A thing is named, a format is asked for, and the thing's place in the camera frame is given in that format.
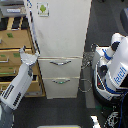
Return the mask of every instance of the label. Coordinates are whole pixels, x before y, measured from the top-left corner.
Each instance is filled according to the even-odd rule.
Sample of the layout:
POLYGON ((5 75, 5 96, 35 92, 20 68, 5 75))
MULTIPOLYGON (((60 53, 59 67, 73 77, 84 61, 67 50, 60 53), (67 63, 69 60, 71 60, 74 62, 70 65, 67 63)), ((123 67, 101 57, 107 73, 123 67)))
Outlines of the label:
POLYGON ((13 69, 12 67, 9 67, 9 69, 13 69))
POLYGON ((1 57, 6 57, 5 55, 0 55, 1 57))
POLYGON ((7 36, 8 36, 9 38, 13 38, 12 33, 7 33, 7 36))
POLYGON ((13 53, 13 56, 14 56, 15 58, 20 58, 20 53, 13 53))
POLYGON ((123 66, 119 68, 119 71, 116 74, 116 77, 114 77, 114 81, 118 85, 120 85, 122 83, 122 81, 124 80, 126 72, 127 72, 127 70, 123 66))

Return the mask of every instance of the gray floor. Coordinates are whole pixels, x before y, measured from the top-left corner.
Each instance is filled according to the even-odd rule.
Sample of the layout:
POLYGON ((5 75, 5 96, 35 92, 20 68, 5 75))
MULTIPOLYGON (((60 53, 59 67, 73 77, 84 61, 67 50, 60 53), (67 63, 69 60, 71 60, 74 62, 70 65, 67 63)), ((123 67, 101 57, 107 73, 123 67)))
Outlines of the gray floor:
MULTIPOLYGON (((100 3, 92 0, 85 52, 91 52, 91 44, 109 46, 111 36, 116 32, 126 35, 120 22, 120 12, 128 7, 128 0, 106 0, 100 3)), ((81 79, 91 80, 90 67, 82 70, 81 79)), ((88 90, 90 83, 80 80, 81 89, 88 90)), ((40 125, 79 125, 92 128, 91 115, 98 116, 101 127, 105 118, 101 110, 96 109, 96 100, 92 90, 78 92, 76 99, 23 98, 16 111, 14 128, 36 128, 40 125)))

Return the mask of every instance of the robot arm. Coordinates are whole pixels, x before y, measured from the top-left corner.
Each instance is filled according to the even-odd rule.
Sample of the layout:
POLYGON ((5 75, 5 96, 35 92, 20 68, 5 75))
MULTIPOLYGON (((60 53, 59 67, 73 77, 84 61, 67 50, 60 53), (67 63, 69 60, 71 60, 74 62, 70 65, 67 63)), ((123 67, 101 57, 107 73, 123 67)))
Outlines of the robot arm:
POLYGON ((12 80, 8 88, 0 96, 0 128, 11 128, 13 110, 17 109, 22 97, 29 88, 33 79, 32 67, 37 61, 38 53, 30 55, 24 53, 25 47, 20 49, 22 64, 18 75, 12 80))

